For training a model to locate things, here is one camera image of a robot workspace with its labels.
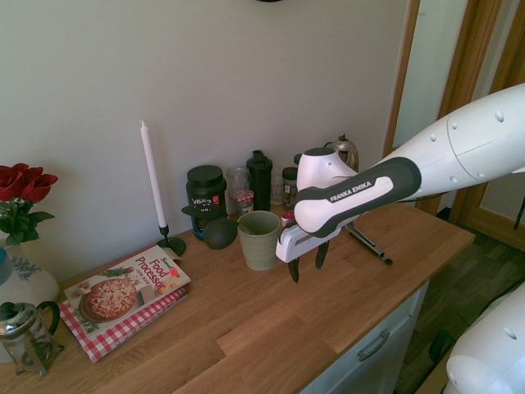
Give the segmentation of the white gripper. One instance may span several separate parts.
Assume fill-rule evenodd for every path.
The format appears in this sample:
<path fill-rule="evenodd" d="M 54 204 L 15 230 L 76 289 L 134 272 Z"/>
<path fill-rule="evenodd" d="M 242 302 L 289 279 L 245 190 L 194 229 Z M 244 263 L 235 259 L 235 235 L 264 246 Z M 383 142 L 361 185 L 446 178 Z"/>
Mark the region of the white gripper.
<path fill-rule="evenodd" d="M 317 248 L 315 267 L 321 269 L 329 250 L 330 236 L 317 237 L 303 231 L 298 225 L 285 228 L 276 244 L 276 257 L 288 264 L 292 280 L 299 282 L 299 261 L 303 254 Z"/>

